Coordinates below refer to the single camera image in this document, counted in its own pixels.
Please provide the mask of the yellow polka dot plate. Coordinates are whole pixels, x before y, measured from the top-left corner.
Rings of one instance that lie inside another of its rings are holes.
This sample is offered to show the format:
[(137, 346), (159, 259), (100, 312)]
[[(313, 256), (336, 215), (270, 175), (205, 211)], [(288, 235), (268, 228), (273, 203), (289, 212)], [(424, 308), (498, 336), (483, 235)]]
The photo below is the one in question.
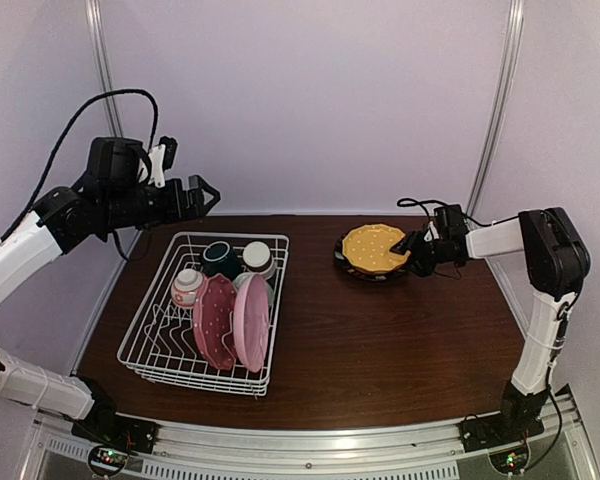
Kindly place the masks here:
[(390, 248), (405, 233), (386, 224), (367, 224), (352, 229), (343, 240), (344, 256), (360, 270), (387, 273), (407, 263), (410, 254), (394, 254)]

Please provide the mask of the black rimmed cream plate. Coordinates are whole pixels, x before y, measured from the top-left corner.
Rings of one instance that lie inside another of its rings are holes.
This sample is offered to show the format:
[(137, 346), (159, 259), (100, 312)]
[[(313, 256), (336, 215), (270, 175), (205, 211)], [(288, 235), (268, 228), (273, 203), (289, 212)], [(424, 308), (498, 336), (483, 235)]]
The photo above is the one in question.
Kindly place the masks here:
[(409, 275), (409, 270), (402, 266), (387, 273), (374, 273), (355, 268), (352, 263), (344, 256), (343, 240), (345, 234), (342, 234), (334, 244), (333, 263), (344, 273), (362, 281), (372, 283), (390, 282), (401, 279)]

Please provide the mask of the dark pink polka dot plate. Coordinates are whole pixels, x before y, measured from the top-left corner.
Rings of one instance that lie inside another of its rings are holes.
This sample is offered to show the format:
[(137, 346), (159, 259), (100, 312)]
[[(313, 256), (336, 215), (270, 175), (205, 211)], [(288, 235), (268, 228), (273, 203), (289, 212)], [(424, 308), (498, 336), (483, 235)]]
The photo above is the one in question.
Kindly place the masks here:
[(204, 281), (193, 310), (193, 333), (202, 357), (216, 370), (231, 370), (237, 353), (232, 333), (233, 283), (221, 274)]

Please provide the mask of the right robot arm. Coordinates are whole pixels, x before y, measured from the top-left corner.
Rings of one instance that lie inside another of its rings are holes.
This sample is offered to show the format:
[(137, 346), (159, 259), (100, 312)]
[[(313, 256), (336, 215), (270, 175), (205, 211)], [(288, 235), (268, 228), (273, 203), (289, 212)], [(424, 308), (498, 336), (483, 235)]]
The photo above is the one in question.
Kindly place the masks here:
[(550, 396), (550, 380), (563, 348), (571, 311), (591, 268), (584, 242), (561, 207), (525, 210), (508, 219), (479, 223), (458, 204), (434, 203), (434, 217), (392, 245), (408, 269), (425, 277), (443, 263), (521, 252), (532, 287), (532, 316), (520, 360), (503, 392), (492, 430), (515, 440)]

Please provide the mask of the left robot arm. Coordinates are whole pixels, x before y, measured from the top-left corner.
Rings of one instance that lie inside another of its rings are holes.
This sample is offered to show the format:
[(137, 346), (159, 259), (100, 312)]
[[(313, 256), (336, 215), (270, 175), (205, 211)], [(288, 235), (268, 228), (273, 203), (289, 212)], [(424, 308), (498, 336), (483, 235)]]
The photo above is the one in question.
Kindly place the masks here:
[[(176, 149), (170, 137), (150, 150), (134, 139), (95, 138), (81, 178), (36, 200), (0, 241), (0, 304), (91, 236), (105, 240), (127, 227), (144, 230), (206, 216), (221, 194), (199, 175), (191, 176), (187, 187), (177, 178), (166, 179)], [(114, 405), (95, 384), (21, 361), (2, 348), (0, 398), (83, 420), (103, 444), (124, 433)]]

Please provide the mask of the dark green mug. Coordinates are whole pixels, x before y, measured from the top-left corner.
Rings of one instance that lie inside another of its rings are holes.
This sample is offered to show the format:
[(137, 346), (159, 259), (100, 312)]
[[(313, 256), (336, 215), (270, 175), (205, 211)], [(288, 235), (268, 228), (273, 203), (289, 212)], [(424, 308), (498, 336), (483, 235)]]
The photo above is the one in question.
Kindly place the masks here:
[(226, 241), (209, 244), (201, 253), (200, 263), (201, 271), (208, 278), (221, 274), (233, 281), (243, 272), (239, 257)]

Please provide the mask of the white and brown cup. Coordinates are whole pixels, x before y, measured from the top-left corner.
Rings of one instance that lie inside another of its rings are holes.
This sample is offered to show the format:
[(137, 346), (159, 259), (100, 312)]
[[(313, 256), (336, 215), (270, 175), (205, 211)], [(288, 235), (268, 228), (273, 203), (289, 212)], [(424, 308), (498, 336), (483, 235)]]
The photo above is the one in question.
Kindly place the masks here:
[(242, 260), (246, 269), (258, 273), (265, 280), (275, 275), (275, 261), (270, 247), (262, 241), (252, 241), (243, 250)]

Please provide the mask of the white bowl red pattern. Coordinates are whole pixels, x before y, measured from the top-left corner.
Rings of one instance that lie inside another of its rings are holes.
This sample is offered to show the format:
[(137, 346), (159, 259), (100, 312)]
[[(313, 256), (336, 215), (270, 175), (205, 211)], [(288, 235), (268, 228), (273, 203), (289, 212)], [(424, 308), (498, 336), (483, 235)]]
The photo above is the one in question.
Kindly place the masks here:
[(174, 304), (180, 308), (192, 308), (204, 281), (204, 274), (198, 270), (185, 268), (179, 271), (170, 288)]

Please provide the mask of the light blue bowl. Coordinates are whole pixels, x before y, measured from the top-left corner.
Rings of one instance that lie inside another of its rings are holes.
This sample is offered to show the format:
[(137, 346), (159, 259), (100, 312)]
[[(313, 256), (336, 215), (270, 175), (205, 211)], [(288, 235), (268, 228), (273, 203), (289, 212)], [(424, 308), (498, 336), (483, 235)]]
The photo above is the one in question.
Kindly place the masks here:
[(243, 272), (233, 280), (233, 286), (236, 292), (239, 292), (244, 283), (254, 276), (253, 272)]

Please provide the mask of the light pink plate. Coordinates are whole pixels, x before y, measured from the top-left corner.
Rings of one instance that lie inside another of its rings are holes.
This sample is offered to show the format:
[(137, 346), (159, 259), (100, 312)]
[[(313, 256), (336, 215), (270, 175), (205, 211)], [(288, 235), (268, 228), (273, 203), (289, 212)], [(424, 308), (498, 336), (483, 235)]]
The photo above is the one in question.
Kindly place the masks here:
[(268, 284), (260, 274), (250, 274), (238, 290), (233, 315), (237, 356), (250, 372), (264, 366), (269, 326)]

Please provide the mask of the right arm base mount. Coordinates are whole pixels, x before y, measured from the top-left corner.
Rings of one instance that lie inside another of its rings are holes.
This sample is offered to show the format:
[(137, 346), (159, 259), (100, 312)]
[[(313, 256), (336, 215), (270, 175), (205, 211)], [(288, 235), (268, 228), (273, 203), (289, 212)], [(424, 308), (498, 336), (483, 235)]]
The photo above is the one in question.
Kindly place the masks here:
[(546, 386), (539, 393), (523, 394), (508, 382), (497, 413), (467, 418), (460, 423), (464, 451), (491, 449), (542, 434), (544, 425), (540, 415), (548, 398)]

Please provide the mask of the aluminium frame post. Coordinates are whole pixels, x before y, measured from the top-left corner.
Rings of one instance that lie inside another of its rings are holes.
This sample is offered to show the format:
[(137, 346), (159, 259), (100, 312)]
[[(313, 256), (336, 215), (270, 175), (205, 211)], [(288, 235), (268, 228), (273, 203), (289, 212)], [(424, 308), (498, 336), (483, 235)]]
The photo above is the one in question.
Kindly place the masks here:
[(510, 97), (517, 69), (523, 31), (524, 1), (511, 0), (509, 2), (509, 13), (491, 114), (479, 157), (478, 168), (467, 203), (467, 210), (470, 216), (474, 216), (477, 213), (487, 183), (489, 170), (495, 158), (499, 136), (504, 125), (506, 105)]
[[(86, 0), (85, 10), (99, 88), (102, 93), (108, 93), (114, 90), (114, 86), (102, 23), (100, 2), (98, 0)], [(116, 99), (114, 97), (104, 99), (103, 107), (110, 135), (122, 137), (124, 132)]]

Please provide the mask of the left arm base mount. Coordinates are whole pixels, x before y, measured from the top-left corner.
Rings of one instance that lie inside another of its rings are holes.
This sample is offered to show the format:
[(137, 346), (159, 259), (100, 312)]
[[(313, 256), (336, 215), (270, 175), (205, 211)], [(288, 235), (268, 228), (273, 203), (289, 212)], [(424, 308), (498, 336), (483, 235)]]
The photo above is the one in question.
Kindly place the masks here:
[(153, 452), (158, 425), (153, 421), (120, 415), (105, 393), (94, 394), (94, 404), (84, 419), (72, 419), (74, 436), (131, 453)]

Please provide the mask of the aluminium front rail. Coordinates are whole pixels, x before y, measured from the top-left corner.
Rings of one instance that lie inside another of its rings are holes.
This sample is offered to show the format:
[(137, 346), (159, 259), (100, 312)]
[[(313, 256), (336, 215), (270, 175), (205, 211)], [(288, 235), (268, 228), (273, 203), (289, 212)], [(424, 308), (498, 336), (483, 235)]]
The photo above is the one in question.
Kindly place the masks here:
[[(345, 430), (249, 430), (158, 422), (153, 451), (137, 453), (112, 479), (600, 479), (575, 401), (558, 397), (563, 426), (549, 454), (524, 475), (500, 473), (496, 454), (467, 452), (462, 418)], [(94, 443), (68, 422), (38, 414), (16, 479), (99, 479)]]

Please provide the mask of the right aluminium frame post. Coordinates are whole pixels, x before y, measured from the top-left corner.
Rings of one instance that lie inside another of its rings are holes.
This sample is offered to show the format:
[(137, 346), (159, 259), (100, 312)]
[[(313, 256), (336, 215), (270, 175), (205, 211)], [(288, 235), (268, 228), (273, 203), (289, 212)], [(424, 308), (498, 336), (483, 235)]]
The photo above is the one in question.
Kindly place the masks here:
[(509, 2), (509, 13), (491, 114), (479, 157), (478, 168), (467, 203), (467, 210), (470, 216), (474, 216), (477, 213), (487, 183), (489, 170), (495, 158), (499, 136), (504, 125), (506, 105), (510, 97), (517, 69), (523, 31), (524, 1), (511, 0)]

